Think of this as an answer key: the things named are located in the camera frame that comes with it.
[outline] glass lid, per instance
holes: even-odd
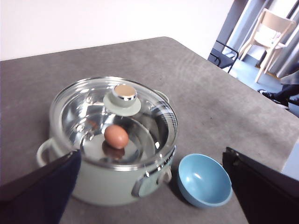
[[[62,90],[50,126],[61,150],[81,150],[83,160],[119,170],[165,159],[178,134],[160,92],[119,77],[84,79]]]

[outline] cooking pot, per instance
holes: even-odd
[[[123,149],[105,141],[112,124],[128,133]],[[36,157],[43,166],[44,151],[53,161],[80,150],[73,195],[91,204],[121,205],[170,181],[177,134],[176,115],[163,93],[120,77],[88,78],[66,87],[52,102],[50,138]]]

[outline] table surface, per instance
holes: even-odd
[[[20,58],[1,62],[1,184],[37,169],[53,98],[77,80],[99,76],[127,78],[169,96],[179,122],[174,176],[185,155],[221,162],[226,146],[280,171],[299,136],[297,117],[168,37]],[[175,179],[123,206],[71,198],[61,223],[247,223],[235,195],[222,207],[197,209]]]

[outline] chair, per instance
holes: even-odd
[[[266,50],[266,57],[263,59],[260,70],[256,76],[257,83],[261,74],[266,73],[279,55],[281,49],[286,45],[281,43],[281,39],[292,32],[296,27],[296,22],[281,18],[264,8],[257,19],[256,25],[245,44],[240,49],[240,60],[243,60],[247,52],[253,45],[262,46]]]
[[[225,55],[222,52],[220,52],[220,51],[216,50],[215,48],[213,48],[211,53],[210,53],[210,56],[209,56],[208,60],[210,62],[212,62],[213,64],[217,65],[221,69],[230,66],[230,68],[228,70],[228,73],[229,73],[230,70],[232,69],[235,61],[237,60],[237,58],[239,56],[239,53],[238,53],[238,51],[232,49],[231,47],[229,47],[228,45],[226,45],[226,44],[224,44],[220,41],[216,40],[216,42],[223,45],[224,47],[227,47],[228,49],[232,50],[233,52],[235,52],[235,56],[233,57],[234,59],[231,58],[231,57],[228,57],[227,55]]]

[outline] brown egg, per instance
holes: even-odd
[[[128,133],[118,125],[108,126],[105,130],[104,137],[110,146],[117,149],[124,148],[129,142]]]

